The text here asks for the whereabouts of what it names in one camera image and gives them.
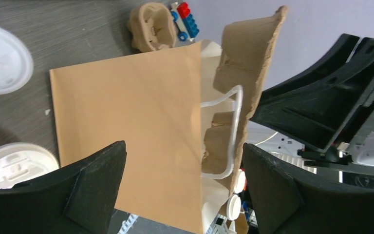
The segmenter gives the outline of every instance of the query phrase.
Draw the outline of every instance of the brown paper bag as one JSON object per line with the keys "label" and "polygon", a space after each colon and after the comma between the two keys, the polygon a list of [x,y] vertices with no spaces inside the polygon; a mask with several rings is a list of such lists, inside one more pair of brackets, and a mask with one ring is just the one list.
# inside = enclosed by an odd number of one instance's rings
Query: brown paper bag
{"label": "brown paper bag", "polygon": [[115,208],[193,233],[203,232],[200,50],[196,43],[50,71],[61,166],[124,140]]}
{"label": "brown paper bag", "polygon": [[[223,53],[213,86],[222,93],[227,93],[238,84],[243,86],[234,171],[229,177],[218,180],[230,189],[230,195],[233,193],[242,161],[247,124],[259,103],[276,39],[286,13],[287,7],[282,6],[271,17],[235,22],[227,25],[223,31]],[[204,138],[206,152],[202,163],[203,172],[220,174],[226,168],[232,117],[233,112],[214,115],[213,126],[207,129]]]}
{"label": "brown paper bag", "polygon": [[[232,24],[224,32],[214,87],[226,92],[242,84],[247,100],[233,175],[284,13]],[[235,33],[242,39],[230,41]],[[258,65],[246,70],[243,57],[230,52],[234,46]],[[225,168],[227,150],[217,148],[227,145],[231,121],[231,113],[215,115],[218,127],[206,132],[202,162],[200,49],[196,43],[50,71],[61,166],[124,140],[128,156],[115,208],[196,234],[203,232],[201,164],[205,172]],[[233,178],[225,179],[229,189]]]}

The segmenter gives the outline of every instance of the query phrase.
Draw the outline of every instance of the gray table surface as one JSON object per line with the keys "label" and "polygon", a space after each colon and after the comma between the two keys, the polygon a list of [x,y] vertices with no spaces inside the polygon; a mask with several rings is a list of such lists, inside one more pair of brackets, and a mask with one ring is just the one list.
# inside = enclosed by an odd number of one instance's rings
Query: gray table surface
{"label": "gray table surface", "polygon": [[[147,1],[0,0],[0,27],[26,44],[35,64],[34,75],[24,87],[0,96],[0,145],[30,142],[58,156],[48,71],[137,53],[131,48],[131,35],[125,25],[130,10],[144,2]],[[177,232],[142,219],[130,231]]]}

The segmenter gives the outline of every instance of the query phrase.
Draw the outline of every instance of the white plastic container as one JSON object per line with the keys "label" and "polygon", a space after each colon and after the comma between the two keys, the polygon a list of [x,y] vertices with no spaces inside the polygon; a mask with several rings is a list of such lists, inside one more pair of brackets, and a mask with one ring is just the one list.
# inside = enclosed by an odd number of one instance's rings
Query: white plastic container
{"label": "white plastic container", "polygon": [[48,150],[30,143],[0,146],[0,189],[36,178],[59,169],[58,161]]}
{"label": "white plastic container", "polygon": [[239,174],[237,176],[236,184],[233,187],[235,194],[241,193],[246,186],[246,174],[243,170],[239,169]]}
{"label": "white plastic container", "polygon": [[20,89],[29,81],[33,70],[32,56],[26,46],[0,28],[0,95]]}
{"label": "white plastic container", "polygon": [[227,201],[227,210],[226,210],[227,219],[231,221],[236,220],[240,215],[241,208],[242,208],[242,200],[240,199],[239,196],[234,194]]}

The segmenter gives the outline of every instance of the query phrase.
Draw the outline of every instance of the white cable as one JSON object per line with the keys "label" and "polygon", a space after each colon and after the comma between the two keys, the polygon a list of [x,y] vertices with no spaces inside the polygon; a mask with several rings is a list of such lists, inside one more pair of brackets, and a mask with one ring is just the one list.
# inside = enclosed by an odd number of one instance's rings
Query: white cable
{"label": "white cable", "polygon": [[117,234],[127,234],[137,219],[138,215],[131,214],[130,216],[128,216],[128,219],[126,221],[123,221],[121,228]]}
{"label": "white cable", "polygon": [[210,179],[224,179],[233,172],[234,168],[234,150],[236,146],[237,128],[239,126],[240,111],[242,111],[243,104],[243,87],[241,85],[234,86],[230,91],[224,94],[221,98],[214,101],[202,102],[201,107],[215,106],[225,101],[232,95],[236,94],[236,108],[233,114],[233,122],[231,124],[230,140],[227,148],[227,166],[224,172],[221,174],[208,174],[202,173],[203,177]]}
{"label": "white cable", "polygon": [[262,140],[261,142],[259,142],[259,143],[257,143],[257,144],[254,144],[254,145],[260,145],[260,144],[262,144],[262,143],[265,143],[266,141],[268,141],[268,140],[272,139],[274,136],[276,136],[277,133],[279,133],[279,132],[275,132],[273,135],[269,136],[267,139]]}

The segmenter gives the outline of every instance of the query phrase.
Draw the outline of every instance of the paper bag handle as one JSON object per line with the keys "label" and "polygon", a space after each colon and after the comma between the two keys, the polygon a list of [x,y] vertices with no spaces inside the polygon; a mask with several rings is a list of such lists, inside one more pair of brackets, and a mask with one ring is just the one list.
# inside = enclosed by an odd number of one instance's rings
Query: paper bag handle
{"label": "paper bag handle", "polygon": [[221,174],[202,173],[202,177],[210,179],[224,179],[233,172],[234,166],[234,150],[236,145],[237,128],[239,126],[240,111],[243,103],[243,87],[241,85],[234,86],[230,91],[214,101],[207,101],[201,103],[201,108],[215,106],[225,101],[232,95],[236,94],[236,107],[233,114],[233,122],[231,124],[230,140],[227,148],[227,166]]}

